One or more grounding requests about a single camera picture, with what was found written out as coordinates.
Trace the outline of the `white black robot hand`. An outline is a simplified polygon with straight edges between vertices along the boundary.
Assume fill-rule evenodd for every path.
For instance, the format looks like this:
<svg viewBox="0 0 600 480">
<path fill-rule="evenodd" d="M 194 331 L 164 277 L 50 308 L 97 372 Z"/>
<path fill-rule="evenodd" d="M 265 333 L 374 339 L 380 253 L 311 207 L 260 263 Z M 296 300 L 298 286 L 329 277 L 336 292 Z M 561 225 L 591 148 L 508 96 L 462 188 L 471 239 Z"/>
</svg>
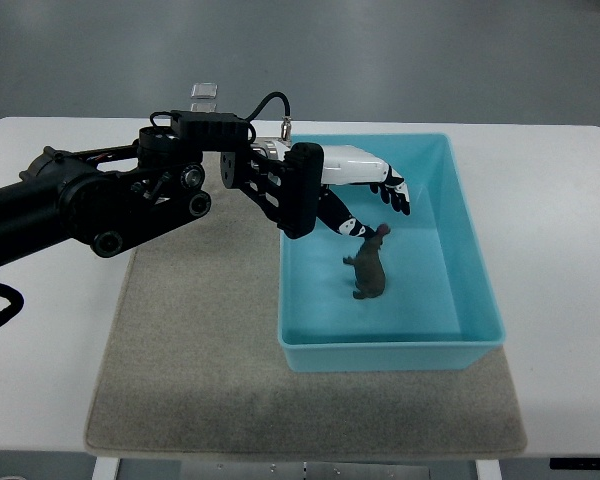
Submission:
<svg viewBox="0 0 600 480">
<path fill-rule="evenodd" d="M 317 217 L 337 234 L 372 238 L 376 231 L 361 223 L 331 190 L 333 185 L 368 185 L 385 204 L 408 216 L 411 211 L 404 177 L 385 160 L 351 145 L 323 146 Z"/>
</svg>

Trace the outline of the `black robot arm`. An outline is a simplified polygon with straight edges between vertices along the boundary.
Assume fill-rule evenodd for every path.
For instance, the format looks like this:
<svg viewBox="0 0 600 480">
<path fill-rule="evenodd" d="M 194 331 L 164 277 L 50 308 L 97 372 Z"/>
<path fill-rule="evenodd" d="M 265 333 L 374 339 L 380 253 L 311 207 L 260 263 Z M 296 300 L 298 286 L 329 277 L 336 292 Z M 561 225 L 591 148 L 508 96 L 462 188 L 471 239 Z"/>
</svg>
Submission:
<svg viewBox="0 0 600 480">
<path fill-rule="evenodd" d="M 315 227 L 324 154 L 298 143 L 270 159 L 251 117 L 172 110 L 130 145 L 45 148 L 0 188 L 0 267 L 68 239 L 110 258 L 205 216 L 203 156 L 220 154 L 225 187 L 242 191 L 288 237 Z"/>
</svg>

